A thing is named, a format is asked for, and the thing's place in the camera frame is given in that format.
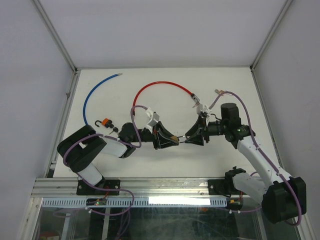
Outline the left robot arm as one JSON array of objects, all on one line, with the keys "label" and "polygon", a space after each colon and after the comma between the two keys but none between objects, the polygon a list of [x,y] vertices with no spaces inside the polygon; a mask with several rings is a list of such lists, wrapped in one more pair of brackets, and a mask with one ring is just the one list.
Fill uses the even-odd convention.
[{"label": "left robot arm", "polygon": [[64,139],[57,146],[63,164],[77,174],[93,194],[105,188],[104,177],[94,166],[93,160],[101,152],[117,158],[129,157],[142,143],[152,143],[154,149],[178,146],[179,138],[167,131],[159,121],[151,128],[138,129],[133,122],[125,123],[118,137],[97,133],[92,126],[85,125]]}]

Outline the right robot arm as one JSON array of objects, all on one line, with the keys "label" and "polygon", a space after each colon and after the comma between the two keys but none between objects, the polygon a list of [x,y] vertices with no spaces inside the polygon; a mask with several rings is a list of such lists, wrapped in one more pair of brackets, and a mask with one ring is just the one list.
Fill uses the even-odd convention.
[{"label": "right robot arm", "polygon": [[196,123],[185,134],[187,144],[202,146],[212,136],[224,136],[253,166],[258,177],[250,176],[244,169],[233,167],[225,172],[224,180],[214,187],[217,194],[231,197],[244,193],[258,203],[266,218],[273,224],[296,218],[300,223],[307,212],[307,187],[301,177],[292,177],[280,165],[273,163],[249,125],[242,124],[235,103],[220,107],[221,118],[210,121],[212,111],[199,104]]}]

